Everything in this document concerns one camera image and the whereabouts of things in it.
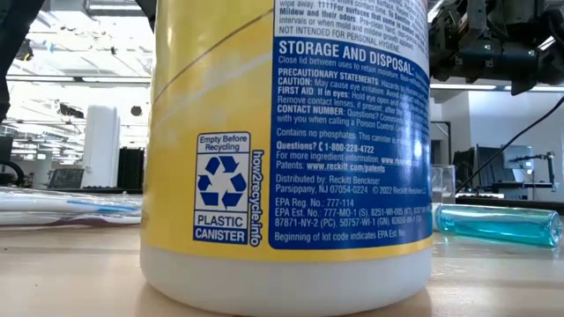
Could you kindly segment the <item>black storage cabinet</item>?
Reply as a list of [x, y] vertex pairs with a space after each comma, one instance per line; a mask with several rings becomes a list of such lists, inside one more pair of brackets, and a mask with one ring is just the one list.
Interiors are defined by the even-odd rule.
[[123, 147], [119, 153], [117, 187], [141, 189], [144, 180], [145, 150]]

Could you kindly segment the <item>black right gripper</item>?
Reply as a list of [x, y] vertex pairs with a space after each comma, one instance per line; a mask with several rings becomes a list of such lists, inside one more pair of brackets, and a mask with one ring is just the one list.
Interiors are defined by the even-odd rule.
[[[429, 28], [430, 72], [435, 79], [448, 79], [447, 64], [457, 44], [457, 26], [451, 15], [439, 13]], [[529, 91], [538, 80], [538, 53], [516, 42], [479, 41], [457, 54], [460, 75], [468, 83], [479, 79], [508, 81], [511, 94]]]

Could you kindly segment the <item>small blue tube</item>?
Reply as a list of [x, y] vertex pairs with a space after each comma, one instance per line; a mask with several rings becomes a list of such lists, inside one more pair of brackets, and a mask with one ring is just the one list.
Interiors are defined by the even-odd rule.
[[557, 247], [564, 224], [554, 210], [433, 203], [437, 232]]

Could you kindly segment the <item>dark laptop screen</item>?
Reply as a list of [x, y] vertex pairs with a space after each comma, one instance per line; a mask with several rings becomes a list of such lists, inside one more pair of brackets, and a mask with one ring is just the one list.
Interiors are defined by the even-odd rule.
[[84, 169], [82, 168], [57, 168], [51, 174], [49, 189], [73, 189], [80, 188], [83, 180]]

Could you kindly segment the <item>clear plastic holder cup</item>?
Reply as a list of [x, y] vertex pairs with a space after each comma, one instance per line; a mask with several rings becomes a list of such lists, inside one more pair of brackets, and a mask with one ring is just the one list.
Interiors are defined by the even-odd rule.
[[454, 204], [456, 200], [456, 169], [452, 165], [431, 166], [433, 203]]

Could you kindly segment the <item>lit computer monitor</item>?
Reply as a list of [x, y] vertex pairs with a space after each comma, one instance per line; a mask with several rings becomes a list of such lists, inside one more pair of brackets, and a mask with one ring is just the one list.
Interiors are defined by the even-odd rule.
[[529, 145], [510, 145], [502, 153], [503, 167], [513, 170], [533, 170], [534, 156], [534, 151]]

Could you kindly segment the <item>blue toothbrush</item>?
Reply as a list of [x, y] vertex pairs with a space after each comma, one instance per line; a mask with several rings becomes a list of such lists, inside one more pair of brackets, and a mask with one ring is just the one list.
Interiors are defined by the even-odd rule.
[[69, 212], [69, 213], [135, 213], [141, 203], [125, 203], [86, 197], [47, 195], [0, 195], [0, 211]]

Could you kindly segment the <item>white pillar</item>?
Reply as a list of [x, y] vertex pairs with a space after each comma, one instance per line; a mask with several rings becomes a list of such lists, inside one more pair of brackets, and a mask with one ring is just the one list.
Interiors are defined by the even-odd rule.
[[81, 187], [115, 187], [120, 152], [120, 117], [115, 107], [89, 106], [86, 114]]

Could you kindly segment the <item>black computer monitor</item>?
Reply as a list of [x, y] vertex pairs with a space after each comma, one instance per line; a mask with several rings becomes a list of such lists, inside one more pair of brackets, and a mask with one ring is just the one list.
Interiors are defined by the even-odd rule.
[[472, 146], [466, 151], [456, 151], [453, 158], [456, 186], [461, 187], [480, 168], [479, 174], [464, 185], [464, 190], [487, 189], [496, 181], [500, 181], [503, 176], [501, 155], [488, 163], [498, 150], [493, 147]]

